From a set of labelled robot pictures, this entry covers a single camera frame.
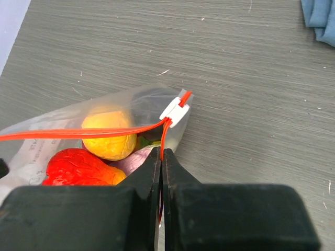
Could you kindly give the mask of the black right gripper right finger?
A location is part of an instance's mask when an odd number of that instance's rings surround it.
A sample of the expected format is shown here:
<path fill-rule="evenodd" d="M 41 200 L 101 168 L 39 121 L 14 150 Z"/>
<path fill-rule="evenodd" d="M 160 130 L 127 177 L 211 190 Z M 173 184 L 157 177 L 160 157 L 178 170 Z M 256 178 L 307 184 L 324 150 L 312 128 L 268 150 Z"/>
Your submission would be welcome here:
<path fill-rule="evenodd" d="M 161 152 L 166 250 L 320 250 L 298 192 L 281 184 L 203 184 Z"/>

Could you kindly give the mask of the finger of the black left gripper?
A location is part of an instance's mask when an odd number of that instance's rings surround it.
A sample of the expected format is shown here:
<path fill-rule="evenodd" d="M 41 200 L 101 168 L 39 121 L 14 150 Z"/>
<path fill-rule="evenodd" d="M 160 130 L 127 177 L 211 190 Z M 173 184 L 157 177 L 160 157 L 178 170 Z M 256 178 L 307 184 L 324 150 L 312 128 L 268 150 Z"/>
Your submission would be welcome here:
<path fill-rule="evenodd" d="M 0 158 L 0 179 L 8 175 L 8 173 L 9 173 L 9 168 L 8 168 L 7 163 L 2 158 Z"/>

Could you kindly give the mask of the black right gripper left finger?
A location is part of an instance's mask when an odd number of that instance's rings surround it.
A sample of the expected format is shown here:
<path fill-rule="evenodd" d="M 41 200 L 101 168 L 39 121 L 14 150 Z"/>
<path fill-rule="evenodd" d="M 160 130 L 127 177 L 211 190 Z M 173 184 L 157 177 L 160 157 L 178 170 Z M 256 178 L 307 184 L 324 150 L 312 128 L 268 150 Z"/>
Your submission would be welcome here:
<path fill-rule="evenodd" d="M 160 149 L 116 186 L 24 186 L 1 206 L 1 250 L 157 250 Z"/>

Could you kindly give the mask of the dark brown food item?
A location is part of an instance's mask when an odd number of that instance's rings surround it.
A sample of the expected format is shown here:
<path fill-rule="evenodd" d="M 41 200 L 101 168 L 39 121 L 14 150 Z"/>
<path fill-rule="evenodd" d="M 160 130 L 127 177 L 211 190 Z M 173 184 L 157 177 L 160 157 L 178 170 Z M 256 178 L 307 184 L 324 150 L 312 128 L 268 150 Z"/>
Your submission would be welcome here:
<path fill-rule="evenodd" d="M 153 148 L 154 146 L 146 146 L 122 160 L 112 162 L 111 166 L 122 170 L 126 176 L 129 176 L 144 163 Z"/>

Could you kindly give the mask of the red tomato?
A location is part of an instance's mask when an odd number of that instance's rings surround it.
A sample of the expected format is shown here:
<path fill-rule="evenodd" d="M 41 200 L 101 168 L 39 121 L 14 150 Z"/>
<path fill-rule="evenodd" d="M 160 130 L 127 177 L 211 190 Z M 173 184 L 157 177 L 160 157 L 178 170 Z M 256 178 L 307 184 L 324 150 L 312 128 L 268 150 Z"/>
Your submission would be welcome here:
<path fill-rule="evenodd" d="M 57 152 L 47 164 L 46 176 L 44 186 L 114 186 L 126 178 L 122 170 L 78 148 Z"/>

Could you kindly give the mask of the yellow fruit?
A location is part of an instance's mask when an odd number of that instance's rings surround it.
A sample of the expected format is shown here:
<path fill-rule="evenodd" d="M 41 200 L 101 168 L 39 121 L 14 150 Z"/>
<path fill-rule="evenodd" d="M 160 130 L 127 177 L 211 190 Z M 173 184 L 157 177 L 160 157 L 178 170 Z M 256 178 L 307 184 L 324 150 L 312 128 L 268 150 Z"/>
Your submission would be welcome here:
<path fill-rule="evenodd" d="M 83 129 L 132 128 L 133 118 L 127 108 L 120 106 L 97 106 L 89 110 L 83 119 Z M 108 134 L 102 138 L 84 138 L 82 147 L 99 158 L 119 161 L 128 157 L 137 144 L 136 134 Z"/>

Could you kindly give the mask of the clear zip bag orange zipper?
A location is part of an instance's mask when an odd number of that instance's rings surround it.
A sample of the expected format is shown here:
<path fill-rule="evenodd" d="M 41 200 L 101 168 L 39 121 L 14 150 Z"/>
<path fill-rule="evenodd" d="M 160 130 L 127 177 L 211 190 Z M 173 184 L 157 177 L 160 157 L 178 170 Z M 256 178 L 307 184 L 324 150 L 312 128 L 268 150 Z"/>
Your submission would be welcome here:
<path fill-rule="evenodd" d="M 120 106 L 131 111 L 134 94 L 150 88 L 168 88 L 176 96 L 159 116 L 156 124 L 119 129 L 83 129 L 81 124 L 90 109 L 97 106 Z M 1 130 L 1 149 L 9 173 L 1 179 L 1 199 L 22 186 L 43 185 L 49 160 L 59 151 L 82 147 L 84 138 L 102 138 L 108 134 L 136 134 L 137 144 L 132 153 L 146 146 L 176 150 L 191 113 L 193 94 L 167 86 L 144 85 L 103 97 L 73 104 L 40 115 Z"/>

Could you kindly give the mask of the dark purple fruit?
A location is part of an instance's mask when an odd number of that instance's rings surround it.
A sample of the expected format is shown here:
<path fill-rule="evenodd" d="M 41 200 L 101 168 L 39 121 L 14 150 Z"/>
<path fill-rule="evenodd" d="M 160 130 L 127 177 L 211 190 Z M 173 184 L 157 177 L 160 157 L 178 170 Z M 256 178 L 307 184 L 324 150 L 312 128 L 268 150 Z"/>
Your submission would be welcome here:
<path fill-rule="evenodd" d="M 134 126 L 158 123 L 159 116 L 175 96 L 168 88 L 150 88 L 134 94 L 131 105 Z"/>

